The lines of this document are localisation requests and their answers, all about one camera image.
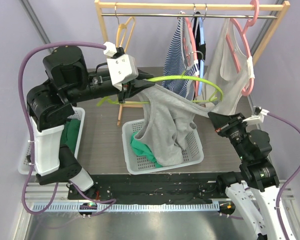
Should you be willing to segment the blue striped tank top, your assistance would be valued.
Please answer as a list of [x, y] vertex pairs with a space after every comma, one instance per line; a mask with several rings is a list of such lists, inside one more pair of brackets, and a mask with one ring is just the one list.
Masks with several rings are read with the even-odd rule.
[[[179, 51], [180, 44], [178, 43], [179, 37], [179, 28], [178, 28], [178, 20], [177, 27], [173, 34], [172, 40], [170, 42], [168, 52], [165, 58], [165, 63], [163, 67], [163, 75], [164, 76], [180, 76], [184, 75], [183, 73], [179, 73]], [[180, 95], [181, 97], [187, 100], [193, 100], [195, 98], [195, 82], [190, 79], [175, 79], [175, 80], [164, 80], [162, 82], [162, 86], [173, 93]]]

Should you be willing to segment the grey tank top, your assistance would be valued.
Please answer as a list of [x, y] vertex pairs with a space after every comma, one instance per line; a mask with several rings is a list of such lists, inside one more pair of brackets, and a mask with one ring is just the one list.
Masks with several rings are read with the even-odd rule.
[[163, 167], [183, 162], [186, 137], [197, 129], [196, 115], [208, 117], [204, 107], [155, 84], [137, 95], [143, 105], [144, 122], [134, 136], [146, 144]]

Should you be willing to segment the yellow hanger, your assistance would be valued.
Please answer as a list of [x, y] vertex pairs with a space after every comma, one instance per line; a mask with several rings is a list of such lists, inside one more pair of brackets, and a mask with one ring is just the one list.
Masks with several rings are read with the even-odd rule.
[[[125, 23], [120, 23], [119, 17], [117, 15], [117, 2], [115, 2], [114, 5], [114, 13], [118, 23], [118, 28], [117, 28], [116, 38], [115, 38], [115, 46], [123, 48], [124, 52], [126, 53], [129, 48], [131, 38], [135, 29], [136, 18], [134, 16], [130, 16]], [[130, 23], [132, 23], [132, 25], [130, 28], [129, 35], [127, 35]]]

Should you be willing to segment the green tank top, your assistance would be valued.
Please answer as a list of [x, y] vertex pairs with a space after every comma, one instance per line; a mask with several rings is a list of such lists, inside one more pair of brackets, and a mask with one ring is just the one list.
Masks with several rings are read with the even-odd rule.
[[156, 168], [162, 168], [163, 166], [157, 162], [157, 159], [155, 158], [151, 149], [146, 144], [135, 139], [135, 135], [137, 133], [138, 132], [134, 132], [130, 138], [130, 146], [134, 154], [138, 157], [146, 157], [146, 159], [153, 163]]

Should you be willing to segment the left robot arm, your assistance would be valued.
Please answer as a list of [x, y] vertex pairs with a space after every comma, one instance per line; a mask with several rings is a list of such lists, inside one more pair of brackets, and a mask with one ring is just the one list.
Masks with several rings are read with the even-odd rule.
[[71, 182], [83, 198], [92, 199], [98, 190], [91, 175], [80, 165], [62, 133], [77, 103], [117, 95], [119, 102], [152, 87], [153, 75], [134, 68], [122, 89], [113, 86], [110, 71], [88, 71], [82, 50], [64, 45], [43, 59], [48, 79], [26, 96], [26, 120], [33, 141], [31, 162], [40, 185]]

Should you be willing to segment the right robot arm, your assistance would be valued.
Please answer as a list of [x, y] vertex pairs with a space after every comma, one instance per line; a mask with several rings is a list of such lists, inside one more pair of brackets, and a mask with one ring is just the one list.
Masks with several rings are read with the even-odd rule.
[[277, 213], [283, 204], [278, 195], [280, 181], [268, 158], [272, 151], [269, 134], [260, 129], [246, 130], [248, 125], [262, 123], [268, 114], [260, 107], [254, 107], [248, 118], [242, 113], [208, 113], [215, 132], [229, 139], [241, 161], [239, 173], [227, 172], [217, 177], [215, 190], [234, 203], [253, 239], [293, 240], [293, 231], [285, 227], [289, 222], [287, 215]]

